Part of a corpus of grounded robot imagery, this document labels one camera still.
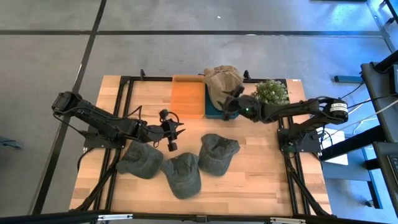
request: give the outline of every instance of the table leg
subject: table leg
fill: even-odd
[[[367,131],[357,134],[349,139],[334,144],[322,150],[321,161],[325,161],[343,154],[349,153],[355,149],[372,144],[374,141],[385,141],[386,136],[381,126],[376,126]]]

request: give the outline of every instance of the tan cap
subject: tan cap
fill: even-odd
[[[214,107],[222,110],[218,101],[221,103],[225,102],[227,94],[224,91],[229,92],[234,90],[238,85],[242,85],[243,77],[239,75],[239,71],[235,67],[222,65],[205,69],[205,83]]]

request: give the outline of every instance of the potted plant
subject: potted plant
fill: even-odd
[[[286,105],[289,103],[286,86],[275,80],[267,80],[256,84],[256,90],[251,96],[262,103],[270,105]]]

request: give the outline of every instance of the wooden table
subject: wooden table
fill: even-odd
[[[120,76],[104,76],[96,102],[98,107],[113,112],[119,81]],[[142,105],[142,119],[149,124],[159,124],[159,111],[170,108],[171,85],[171,82],[134,82],[129,111]],[[244,86],[244,94],[255,90],[254,84],[245,83]],[[300,80],[287,80],[287,88],[291,103],[305,99]],[[122,98],[121,113],[124,99],[125,96]],[[294,122],[301,123],[306,119],[307,115],[296,116]],[[131,174],[118,174],[112,212],[292,215],[284,159],[277,142],[278,122],[253,123],[242,116],[228,122],[206,118],[181,119],[181,122],[185,123],[182,127],[187,130],[176,140],[178,150],[169,152],[166,140],[161,141],[158,146],[165,159],[183,152],[198,154],[201,147],[200,138],[207,133],[216,133],[238,140],[241,146],[227,173],[222,177],[213,177],[200,172],[201,192],[185,200],[174,197],[162,172],[151,180],[140,179]],[[331,212],[319,161],[311,154],[300,155],[306,186],[323,209]],[[94,149],[83,158],[70,208],[79,206],[97,184],[103,157],[104,149]],[[107,190],[108,186],[105,185],[100,208],[104,208]],[[297,186],[295,192],[298,209],[303,213]]]

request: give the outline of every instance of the concrete floor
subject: concrete floor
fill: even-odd
[[[3,0],[0,29],[91,30],[100,2]],[[388,10],[379,9],[377,1],[371,5],[382,21],[389,18]],[[386,29],[395,43],[398,27],[394,26]],[[378,27],[363,2],[113,0],[106,5],[99,29],[377,31]],[[50,106],[58,92],[71,89],[87,40],[86,35],[0,35],[0,136],[25,144],[21,151],[0,149],[0,217],[28,212],[58,128]],[[234,65],[240,71],[249,70],[253,78],[301,79],[307,98],[337,97],[356,85],[335,83],[335,75],[356,75],[361,63],[389,54],[385,41],[376,36],[97,36],[80,93],[94,103],[103,75],[138,75],[141,68],[148,76],[169,76]],[[363,86],[347,100],[354,104],[368,97]],[[372,113],[372,105],[366,104],[352,114],[350,121]],[[71,124],[86,128],[77,119],[72,119]],[[370,121],[357,132],[375,125],[377,121]],[[351,133],[354,128],[345,131]],[[67,211],[82,145],[83,138],[68,130],[45,213]],[[365,182],[326,180],[333,213],[343,218],[397,223],[381,174],[375,175],[386,202],[384,209],[363,205],[362,199],[370,199]]]

